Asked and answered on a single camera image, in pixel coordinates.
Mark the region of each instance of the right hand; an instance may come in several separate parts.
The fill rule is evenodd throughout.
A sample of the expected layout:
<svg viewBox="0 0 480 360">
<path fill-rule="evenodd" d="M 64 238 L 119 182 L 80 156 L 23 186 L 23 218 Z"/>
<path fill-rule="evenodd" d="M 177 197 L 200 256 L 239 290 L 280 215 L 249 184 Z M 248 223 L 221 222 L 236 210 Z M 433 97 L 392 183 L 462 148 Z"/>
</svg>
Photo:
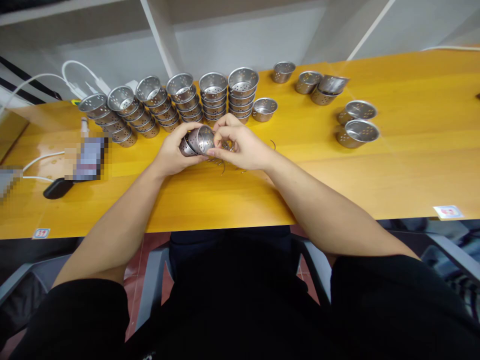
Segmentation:
<svg viewBox="0 0 480 360">
<path fill-rule="evenodd" d="M 208 155 L 225 160 L 245 170 L 265 170 L 272 164 L 275 151 L 260 140 L 231 113 L 222 116 L 213 127 L 215 148 Z M 235 151 L 222 149 L 222 141 L 235 143 Z"/>
</svg>

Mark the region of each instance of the white wall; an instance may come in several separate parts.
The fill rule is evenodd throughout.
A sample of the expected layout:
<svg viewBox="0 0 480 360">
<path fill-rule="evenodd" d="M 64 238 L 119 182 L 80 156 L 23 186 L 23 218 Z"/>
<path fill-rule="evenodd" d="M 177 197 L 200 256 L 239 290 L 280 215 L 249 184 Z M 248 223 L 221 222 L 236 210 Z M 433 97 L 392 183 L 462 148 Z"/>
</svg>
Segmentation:
<svg viewBox="0 0 480 360">
<path fill-rule="evenodd" d="M 137 0 L 2 26 L 0 48 L 5 59 L 32 76 L 45 72 L 61 75 L 64 61 L 77 60 L 112 88 L 151 74 L 159 76 L 164 83 L 168 80 Z M 90 74 L 76 65 L 68 66 L 67 76 L 79 85 L 85 80 L 94 85 Z M 22 82 L 1 64 L 0 77 L 15 85 Z M 64 100 L 75 98 L 59 79 L 44 77 L 39 81 L 57 91 Z M 81 88 L 90 93 L 86 85 Z M 24 90 L 46 102 L 55 101 L 29 85 Z"/>
<path fill-rule="evenodd" d="M 228 75 L 243 66 L 262 71 L 284 60 L 299 65 L 329 2 L 288 2 L 255 10 L 272 1 L 170 1 L 184 69 L 198 80 L 207 72 Z M 189 7 L 195 3 L 201 8 Z"/>
<path fill-rule="evenodd" d="M 397 0 L 354 59 L 420 51 L 440 45 L 479 10 L 479 0 Z M 457 40 L 461 43 L 450 41 L 450 45 L 479 44 L 480 23 L 470 25 L 467 32 L 470 35 L 459 36 Z"/>
</svg>

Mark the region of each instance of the sticker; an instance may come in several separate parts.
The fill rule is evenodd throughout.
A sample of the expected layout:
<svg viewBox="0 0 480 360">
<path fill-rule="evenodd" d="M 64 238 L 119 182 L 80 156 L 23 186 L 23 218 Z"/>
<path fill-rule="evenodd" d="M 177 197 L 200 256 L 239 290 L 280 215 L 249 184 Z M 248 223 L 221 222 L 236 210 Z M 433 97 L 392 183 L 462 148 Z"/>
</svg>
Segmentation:
<svg viewBox="0 0 480 360">
<path fill-rule="evenodd" d="M 464 217 L 462 212 L 455 205 L 434 206 L 433 208 L 435 209 L 440 219 L 455 219 Z"/>
<path fill-rule="evenodd" d="M 50 234 L 50 229 L 37 229 L 32 239 L 46 239 Z"/>
</svg>

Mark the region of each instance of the wooden table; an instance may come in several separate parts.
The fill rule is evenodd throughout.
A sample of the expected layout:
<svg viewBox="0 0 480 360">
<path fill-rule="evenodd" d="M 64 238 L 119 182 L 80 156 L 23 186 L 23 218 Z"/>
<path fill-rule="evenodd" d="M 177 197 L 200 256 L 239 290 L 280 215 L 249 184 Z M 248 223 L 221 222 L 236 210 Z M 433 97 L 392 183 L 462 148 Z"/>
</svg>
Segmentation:
<svg viewBox="0 0 480 360">
<path fill-rule="evenodd" d="M 318 106 L 295 92 L 299 73 L 351 77 L 331 105 Z M 279 105 L 266 123 L 250 118 L 263 141 L 316 178 L 363 207 L 376 219 L 435 216 L 433 206 L 456 205 L 466 219 L 480 218 L 480 54 L 433 50 L 386 57 L 299 66 L 276 84 L 260 73 L 256 97 Z M 337 143 L 336 114 L 352 99 L 372 102 L 382 137 L 358 149 Z M 80 113 L 68 102 L 17 109 L 31 124 L 3 165 L 26 165 L 48 153 L 74 151 Z M 90 123 L 90 129 L 100 128 Z M 22 179 L 0 208 L 0 238 L 29 238 L 50 228 L 51 238 L 85 236 L 152 161 L 167 133 L 139 136 L 131 148 L 113 145 L 105 177 L 76 184 L 58 200 L 42 196 L 47 183 Z M 62 177 L 64 156 L 43 159 L 26 175 Z M 210 162 L 167 180 L 147 231 L 293 224 L 295 219 L 261 171 L 241 173 Z M 134 204 L 126 211 L 134 211 Z"/>
</svg>

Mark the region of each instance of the black object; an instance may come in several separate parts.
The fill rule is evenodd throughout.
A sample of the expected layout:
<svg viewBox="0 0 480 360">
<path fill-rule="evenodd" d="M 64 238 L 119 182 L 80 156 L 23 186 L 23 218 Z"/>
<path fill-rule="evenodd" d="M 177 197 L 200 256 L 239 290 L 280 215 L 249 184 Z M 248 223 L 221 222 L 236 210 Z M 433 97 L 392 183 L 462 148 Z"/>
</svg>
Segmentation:
<svg viewBox="0 0 480 360">
<path fill-rule="evenodd" d="M 65 180 L 64 177 L 59 177 L 45 189 L 43 196 L 50 200 L 60 199 L 68 193 L 73 185 L 73 181 Z"/>
<path fill-rule="evenodd" d="M 12 93 L 15 91 L 17 88 L 15 85 L 13 85 L 11 82 L 8 82 L 7 80 L 3 79 L 0 77 L 0 86 L 3 86 L 5 89 L 10 90 Z M 16 93 L 19 97 L 24 98 L 28 102 L 34 104 L 34 105 L 40 105 L 40 104 L 45 104 L 45 101 L 40 100 L 38 97 L 33 96 L 31 93 L 26 92 L 25 90 L 18 90 Z"/>
<path fill-rule="evenodd" d="M 12 73 L 14 73 L 15 75 L 17 75 L 20 79 L 22 79 L 23 81 L 27 81 L 29 79 L 31 79 L 32 77 L 27 74 L 25 71 L 23 71 L 21 68 L 15 66 L 14 64 L 12 64 L 10 61 L 8 61 L 7 59 L 3 58 L 0 56 L 0 63 L 3 64 L 8 70 L 10 70 Z M 45 85 L 43 85 L 41 82 L 39 82 L 38 80 L 32 80 L 28 83 L 29 85 L 33 86 L 35 89 L 37 90 L 40 90 L 42 93 L 45 93 L 49 96 L 51 96 L 52 98 L 55 98 L 57 100 L 62 100 L 62 97 L 60 96 L 60 94 L 58 92 L 55 92 L 53 90 L 50 90 L 48 87 L 46 87 Z"/>
</svg>

